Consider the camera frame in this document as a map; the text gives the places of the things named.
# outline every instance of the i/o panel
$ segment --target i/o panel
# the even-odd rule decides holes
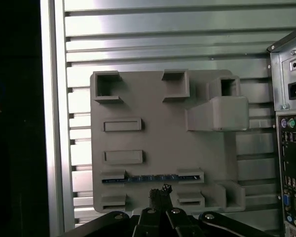
[[[284,214],[296,227],[296,115],[279,116],[278,123]]]

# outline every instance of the screw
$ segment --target screw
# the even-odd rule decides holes
[[[294,49],[294,50],[291,51],[291,55],[292,56],[296,55],[296,49]]]
[[[212,214],[206,214],[206,215],[205,215],[205,218],[206,218],[207,220],[213,220],[215,217],[214,217]]]
[[[115,216],[115,219],[116,219],[116,220],[123,219],[123,215],[122,215],[122,214],[120,214],[120,215],[117,215],[117,216]]]
[[[148,210],[147,211],[149,214],[154,214],[156,211],[155,211],[155,209],[150,209],[150,210]]]
[[[174,208],[171,212],[174,214],[178,214],[178,213],[180,213],[180,210],[177,208]]]
[[[289,108],[289,105],[283,105],[282,108],[283,110],[287,110]]]

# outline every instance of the ps/2 port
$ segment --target ps/2 port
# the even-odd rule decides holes
[[[289,125],[289,127],[291,127],[291,128],[293,128],[293,127],[295,127],[295,120],[293,119],[293,118],[291,118],[289,121],[288,121],[288,125]]]

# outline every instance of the case screw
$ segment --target case screw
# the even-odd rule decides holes
[[[178,210],[177,208],[174,208],[171,212],[174,214],[178,214],[178,213],[180,213],[180,210]]]
[[[294,49],[294,50],[291,51],[291,55],[292,56],[296,55],[296,49]]]
[[[289,105],[282,105],[283,110],[287,110],[290,106]]]
[[[205,218],[206,218],[207,220],[213,220],[215,217],[214,217],[212,214],[206,214],[206,215],[205,215]]]

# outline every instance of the dark background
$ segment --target dark background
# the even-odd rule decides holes
[[[39,0],[0,1],[0,236],[47,237]]]

